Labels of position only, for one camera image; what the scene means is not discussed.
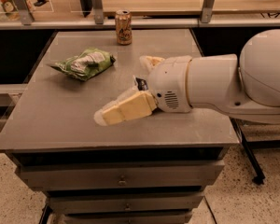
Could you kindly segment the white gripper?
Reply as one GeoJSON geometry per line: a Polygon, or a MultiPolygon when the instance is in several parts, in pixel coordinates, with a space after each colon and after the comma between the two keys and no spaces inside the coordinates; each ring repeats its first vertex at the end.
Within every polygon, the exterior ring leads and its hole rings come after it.
{"type": "Polygon", "coordinates": [[[150,73],[147,79],[149,91],[140,91],[136,86],[129,88],[115,101],[95,112],[93,118],[97,124],[109,126],[140,119],[150,116],[157,107],[170,113],[190,112],[187,72],[192,57],[187,55],[164,60],[162,57],[145,55],[139,60],[150,73]]]}

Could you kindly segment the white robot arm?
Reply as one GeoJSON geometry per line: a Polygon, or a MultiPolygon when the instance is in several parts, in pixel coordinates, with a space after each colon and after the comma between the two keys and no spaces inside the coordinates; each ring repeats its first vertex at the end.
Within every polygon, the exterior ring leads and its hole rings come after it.
{"type": "Polygon", "coordinates": [[[150,116],[155,109],[208,108],[230,118],[280,124],[280,29],[251,37],[241,54],[193,58],[142,56],[145,79],[94,114],[101,126],[150,116]]]}

